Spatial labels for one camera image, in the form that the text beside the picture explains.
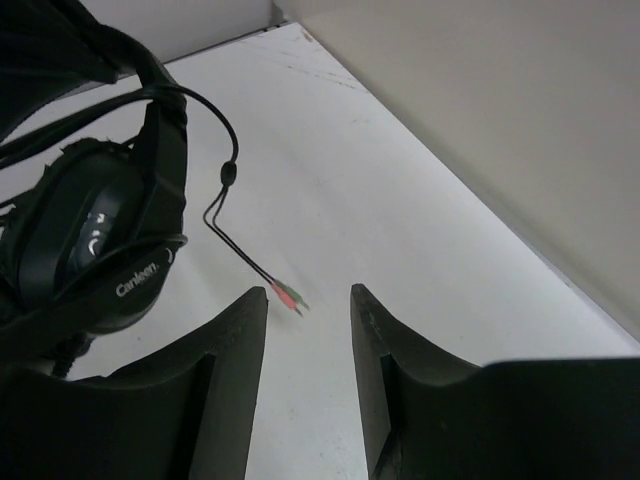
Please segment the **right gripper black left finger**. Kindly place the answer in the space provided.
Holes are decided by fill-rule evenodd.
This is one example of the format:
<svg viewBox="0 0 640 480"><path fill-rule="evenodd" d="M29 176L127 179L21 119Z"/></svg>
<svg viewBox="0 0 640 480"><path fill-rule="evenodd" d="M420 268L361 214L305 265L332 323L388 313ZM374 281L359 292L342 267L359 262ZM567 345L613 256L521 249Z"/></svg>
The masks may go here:
<svg viewBox="0 0 640 480"><path fill-rule="evenodd" d="M5 479L241 479L268 300L249 289L218 316L107 377L1 373Z"/></svg>

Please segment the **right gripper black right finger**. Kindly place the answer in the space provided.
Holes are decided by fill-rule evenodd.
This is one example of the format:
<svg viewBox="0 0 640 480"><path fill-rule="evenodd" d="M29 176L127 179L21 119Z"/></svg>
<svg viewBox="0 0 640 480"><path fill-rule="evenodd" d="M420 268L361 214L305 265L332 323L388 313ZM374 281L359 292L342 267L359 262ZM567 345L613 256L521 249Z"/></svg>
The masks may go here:
<svg viewBox="0 0 640 480"><path fill-rule="evenodd" d="M372 479L635 479L639 362L477 366L351 289L352 346Z"/></svg>

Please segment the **black headphones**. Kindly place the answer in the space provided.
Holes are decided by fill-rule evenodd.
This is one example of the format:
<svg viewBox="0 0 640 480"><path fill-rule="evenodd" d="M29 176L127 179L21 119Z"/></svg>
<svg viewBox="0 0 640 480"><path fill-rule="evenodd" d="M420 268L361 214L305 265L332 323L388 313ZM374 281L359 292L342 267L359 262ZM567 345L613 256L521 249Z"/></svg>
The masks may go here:
<svg viewBox="0 0 640 480"><path fill-rule="evenodd" d="M1 362L57 367L156 302L185 244L184 90L78 1L1 5L1 165L56 145L2 202Z"/></svg>

